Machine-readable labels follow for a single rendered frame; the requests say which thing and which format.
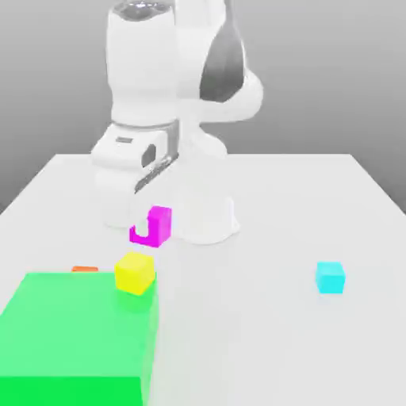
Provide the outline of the small cyan cube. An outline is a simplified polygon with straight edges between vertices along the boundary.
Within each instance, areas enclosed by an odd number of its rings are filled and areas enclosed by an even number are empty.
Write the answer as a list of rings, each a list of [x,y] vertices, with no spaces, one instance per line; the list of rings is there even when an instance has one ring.
[[[341,294],[346,274],[340,262],[318,262],[316,266],[316,285],[319,293]]]

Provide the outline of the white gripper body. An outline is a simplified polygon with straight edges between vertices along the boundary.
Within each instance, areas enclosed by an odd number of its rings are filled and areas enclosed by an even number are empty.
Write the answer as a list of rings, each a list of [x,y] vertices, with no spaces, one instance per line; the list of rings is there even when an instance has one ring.
[[[127,162],[94,156],[95,184],[104,210],[135,210],[137,200],[143,199],[137,195],[178,158],[178,153],[151,156],[144,162],[146,157],[147,153],[131,156]]]

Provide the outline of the small yellow cube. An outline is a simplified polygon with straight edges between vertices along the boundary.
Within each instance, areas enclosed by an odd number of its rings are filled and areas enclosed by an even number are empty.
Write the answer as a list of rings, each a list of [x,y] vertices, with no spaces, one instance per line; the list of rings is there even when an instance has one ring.
[[[154,259],[130,251],[115,264],[114,276],[119,290],[141,296],[156,278]]]

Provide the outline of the large green box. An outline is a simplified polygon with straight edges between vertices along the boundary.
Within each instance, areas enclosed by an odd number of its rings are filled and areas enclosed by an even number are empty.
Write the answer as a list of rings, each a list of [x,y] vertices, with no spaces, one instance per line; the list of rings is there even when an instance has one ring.
[[[29,273],[0,314],[0,406],[148,406],[157,285]]]

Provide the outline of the small magenta cube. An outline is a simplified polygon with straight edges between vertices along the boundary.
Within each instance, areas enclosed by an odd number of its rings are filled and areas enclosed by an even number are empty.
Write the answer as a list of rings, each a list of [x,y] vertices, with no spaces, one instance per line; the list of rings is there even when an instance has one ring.
[[[136,226],[129,229],[129,241],[158,248],[171,237],[172,209],[152,206],[147,215],[147,235],[140,236]]]

